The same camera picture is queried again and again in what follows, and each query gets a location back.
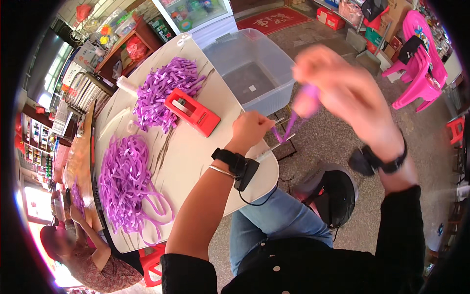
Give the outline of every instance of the silver bracelet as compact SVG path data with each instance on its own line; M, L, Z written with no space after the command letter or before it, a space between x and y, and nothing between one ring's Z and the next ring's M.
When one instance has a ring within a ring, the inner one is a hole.
M231 177L232 179L234 179L234 180L236 179L236 176L234 176L233 174L228 173L228 172L226 172L225 170L222 170L222 169L220 169L220 168L218 168L218 167L215 167L215 166L213 166L213 165L210 165L209 168L215 169L215 170L218 171L218 172L221 172L221 173L223 173L223 174L225 174L225 175L228 175L228 176L230 176L230 177Z

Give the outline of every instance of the glass door refrigerator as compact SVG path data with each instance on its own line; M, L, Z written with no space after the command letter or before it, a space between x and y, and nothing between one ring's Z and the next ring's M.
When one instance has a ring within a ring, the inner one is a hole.
M190 33L201 49L238 30L229 0L152 1L177 35Z

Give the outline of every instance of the red tape dispenser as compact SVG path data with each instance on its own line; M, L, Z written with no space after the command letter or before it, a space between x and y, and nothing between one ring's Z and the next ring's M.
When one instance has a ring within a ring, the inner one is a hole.
M214 112L178 88L165 99L165 106L206 138L220 122L220 117Z

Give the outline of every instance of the red plastic stool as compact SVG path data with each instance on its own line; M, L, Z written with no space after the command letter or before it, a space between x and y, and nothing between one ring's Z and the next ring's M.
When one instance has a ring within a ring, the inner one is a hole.
M465 124L465 120L463 117L459 117L457 119L454 119L451 122L447 123L447 127L449 127L452 130L452 135L453 138L450 140L450 144L453 145L457 143L458 141L462 140L463 138L463 125Z
M157 244L156 246L152 246L155 252L147 256L145 255L144 249L139 249L140 261L144 270L144 279L140 282L142 286L150 288L162 284L162 272L156 270L155 267L160 264L160 257L165 254L165 245L166 244ZM159 275L160 279L152 281L149 271Z

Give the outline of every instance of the right hand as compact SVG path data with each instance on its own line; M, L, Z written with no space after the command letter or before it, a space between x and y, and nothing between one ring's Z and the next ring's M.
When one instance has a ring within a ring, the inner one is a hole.
M332 114L348 123L382 161L403 154L404 142L377 83L364 68L353 67L320 45L296 57L294 78L320 89L319 99ZM302 109L294 111L299 115Z
M257 111L242 112L232 124L232 140L225 146L225 149L245 156L248 150L258 144L272 127L274 127L274 120L268 119Z
M82 224L85 220L82 217L82 214L74 205L70 205L70 217L76 223Z

